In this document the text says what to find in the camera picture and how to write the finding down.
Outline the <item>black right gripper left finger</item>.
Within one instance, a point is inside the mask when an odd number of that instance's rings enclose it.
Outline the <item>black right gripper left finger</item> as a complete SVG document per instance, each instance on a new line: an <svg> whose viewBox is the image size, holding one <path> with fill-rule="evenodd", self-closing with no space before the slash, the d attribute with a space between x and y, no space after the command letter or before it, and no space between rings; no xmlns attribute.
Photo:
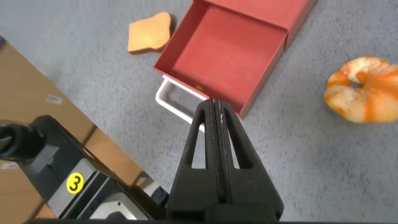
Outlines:
<svg viewBox="0 0 398 224"><path fill-rule="evenodd" d="M205 127L205 168L192 167L199 127ZM169 220L204 220L223 199L223 175L216 133L215 101L201 102L193 117L167 205Z"/></svg>

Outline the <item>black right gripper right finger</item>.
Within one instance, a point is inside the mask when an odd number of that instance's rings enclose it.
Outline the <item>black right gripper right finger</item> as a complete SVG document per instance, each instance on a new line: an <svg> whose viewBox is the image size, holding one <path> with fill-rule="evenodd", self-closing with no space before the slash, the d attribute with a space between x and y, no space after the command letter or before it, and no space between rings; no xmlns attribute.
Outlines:
<svg viewBox="0 0 398 224"><path fill-rule="evenodd" d="M221 99L217 100L217 129L223 209L237 220L280 220L284 204L238 116Z"/></svg>

